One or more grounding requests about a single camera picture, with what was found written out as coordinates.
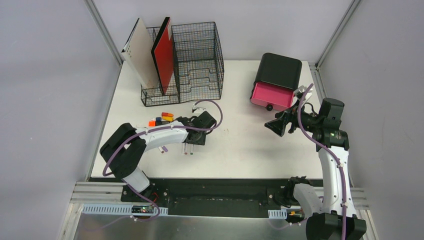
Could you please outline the yellow highlighter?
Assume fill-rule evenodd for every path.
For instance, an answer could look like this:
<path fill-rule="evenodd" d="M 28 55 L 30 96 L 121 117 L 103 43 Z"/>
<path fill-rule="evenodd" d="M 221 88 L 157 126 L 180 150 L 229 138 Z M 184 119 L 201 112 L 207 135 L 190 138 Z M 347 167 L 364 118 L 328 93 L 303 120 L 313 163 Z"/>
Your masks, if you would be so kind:
<path fill-rule="evenodd" d="M 174 118 L 171 116 L 162 116 L 161 118 L 165 122 L 172 122 L 174 120 Z"/>

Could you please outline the black mounting base plate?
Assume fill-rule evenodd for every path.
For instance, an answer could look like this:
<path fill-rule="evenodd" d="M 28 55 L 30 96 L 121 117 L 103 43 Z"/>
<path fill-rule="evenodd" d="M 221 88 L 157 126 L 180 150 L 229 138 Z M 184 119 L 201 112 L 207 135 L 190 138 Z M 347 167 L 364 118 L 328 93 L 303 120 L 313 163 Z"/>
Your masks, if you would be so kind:
<path fill-rule="evenodd" d="M 196 217 L 268 218 L 269 210 L 293 206 L 294 182 L 322 187 L 321 179 L 152 178 L 142 192 L 169 215 Z"/>

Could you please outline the purple cap white marker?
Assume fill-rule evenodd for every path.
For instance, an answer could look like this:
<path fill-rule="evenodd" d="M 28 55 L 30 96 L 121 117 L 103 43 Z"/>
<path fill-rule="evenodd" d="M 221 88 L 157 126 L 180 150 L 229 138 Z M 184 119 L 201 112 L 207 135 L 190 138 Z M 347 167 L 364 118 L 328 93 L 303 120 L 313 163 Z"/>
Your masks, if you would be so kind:
<path fill-rule="evenodd" d="M 159 146 L 158 149 L 162 154 L 168 152 L 168 149 L 165 146 Z"/>

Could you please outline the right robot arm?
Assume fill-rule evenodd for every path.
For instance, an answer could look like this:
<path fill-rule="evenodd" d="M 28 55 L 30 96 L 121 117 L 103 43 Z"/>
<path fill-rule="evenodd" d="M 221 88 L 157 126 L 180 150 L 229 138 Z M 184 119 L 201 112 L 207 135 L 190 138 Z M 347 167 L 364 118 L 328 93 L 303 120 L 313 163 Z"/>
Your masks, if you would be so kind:
<path fill-rule="evenodd" d="M 289 133 L 302 130 L 316 145 L 323 176 L 323 197 L 314 191 L 306 177 L 291 177 L 281 193 L 273 194 L 275 203 L 287 208 L 298 205 L 303 216 L 288 221 L 306 221 L 309 240 L 360 240 L 367 231 L 365 220 L 359 219 L 353 203 L 348 176 L 349 137 L 340 129 L 345 104 L 324 98 L 319 112 L 307 113 L 306 101 L 275 114 L 265 127 L 282 137 L 287 124 Z"/>

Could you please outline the red A4 folder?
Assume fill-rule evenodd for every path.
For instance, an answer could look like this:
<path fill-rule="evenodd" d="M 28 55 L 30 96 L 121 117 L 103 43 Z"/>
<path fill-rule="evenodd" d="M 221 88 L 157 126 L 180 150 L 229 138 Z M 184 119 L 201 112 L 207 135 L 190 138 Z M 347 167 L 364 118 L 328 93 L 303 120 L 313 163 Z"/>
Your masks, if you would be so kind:
<path fill-rule="evenodd" d="M 166 94 L 171 77 L 174 73 L 173 48 L 174 45 L 171 18 L 167 16 L 163 20 L 159 31 L 156 34 L 156 39 L 151 50 L 162 95 Z"/>

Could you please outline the white A4 folder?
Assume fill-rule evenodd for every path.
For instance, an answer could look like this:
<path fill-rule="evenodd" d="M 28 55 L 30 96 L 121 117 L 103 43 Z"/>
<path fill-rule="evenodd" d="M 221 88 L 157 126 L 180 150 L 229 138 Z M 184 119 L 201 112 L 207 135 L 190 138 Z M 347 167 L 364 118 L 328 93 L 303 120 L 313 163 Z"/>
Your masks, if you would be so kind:
<path fill-rule="evenodd" d="M 143 89 L 151 89 L 159 84 L 159 77 L 151 54 L 153 44 L 152 37 L 143 20 L 138 18 L 121 55 Z"/>

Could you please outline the black pink drawer unit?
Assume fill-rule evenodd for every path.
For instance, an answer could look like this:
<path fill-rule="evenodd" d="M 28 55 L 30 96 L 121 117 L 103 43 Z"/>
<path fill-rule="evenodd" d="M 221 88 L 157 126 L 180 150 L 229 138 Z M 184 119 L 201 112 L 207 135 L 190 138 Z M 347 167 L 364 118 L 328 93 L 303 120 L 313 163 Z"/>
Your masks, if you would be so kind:
<path fill-rule="evenodd" d="M 253 82 L 250 102 L 267 111 L 281 112 L 291 107 L 302 66 L 299 59 L 264 53 Z"/>

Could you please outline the brown cap white marker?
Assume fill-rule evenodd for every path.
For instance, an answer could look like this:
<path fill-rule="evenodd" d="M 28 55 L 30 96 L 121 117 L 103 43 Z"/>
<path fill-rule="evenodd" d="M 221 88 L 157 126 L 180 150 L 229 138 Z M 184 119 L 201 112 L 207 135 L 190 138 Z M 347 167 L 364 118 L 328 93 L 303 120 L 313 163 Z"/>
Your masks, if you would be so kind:
<path fill-rule="evenodd" d="M 187 143 L 184 143 L 184 144 L 182 145 L 182 153 L 183 153 L 184 155 L 187 155 L 187 154 L 188 154 L 187 147 L 188 147 L 188 144 L 187 144 Z"/>

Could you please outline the orange cap black marker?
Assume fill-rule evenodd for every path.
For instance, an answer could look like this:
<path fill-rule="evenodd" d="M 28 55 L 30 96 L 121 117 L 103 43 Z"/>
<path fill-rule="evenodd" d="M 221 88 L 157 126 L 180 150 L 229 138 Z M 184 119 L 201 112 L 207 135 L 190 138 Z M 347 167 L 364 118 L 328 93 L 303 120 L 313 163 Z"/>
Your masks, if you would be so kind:
<path fill-rule="evenodd" d="M 156 126 L 162 126 L 162 125 L 166 125 L 166 124 L 169 124 L 169 123 L 171 123 L 170 121 L 153 121 L 153 120 L 151 120 L 151 121 L 149 121 L 148 122 L 148 127 L 156 127 Z"/>

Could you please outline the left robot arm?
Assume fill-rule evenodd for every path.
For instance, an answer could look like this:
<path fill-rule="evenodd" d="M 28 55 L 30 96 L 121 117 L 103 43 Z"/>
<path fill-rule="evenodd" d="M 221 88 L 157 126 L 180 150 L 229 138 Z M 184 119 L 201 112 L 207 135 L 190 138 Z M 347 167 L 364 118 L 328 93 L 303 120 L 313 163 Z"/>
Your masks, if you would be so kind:
<path fill-rule="evenodd" d="M 207 133 L 217 126 L 217 120 L 207 111 L 145 129 L 135 128 L 127 122 L 108 138 L 99 153 L 111 174 L 130 185 L 134 197 L 144 203 L 152 198 L 153 189 L 150 179 L 139 168 L 143 154 L 170 144 L 203 146 Z"/>

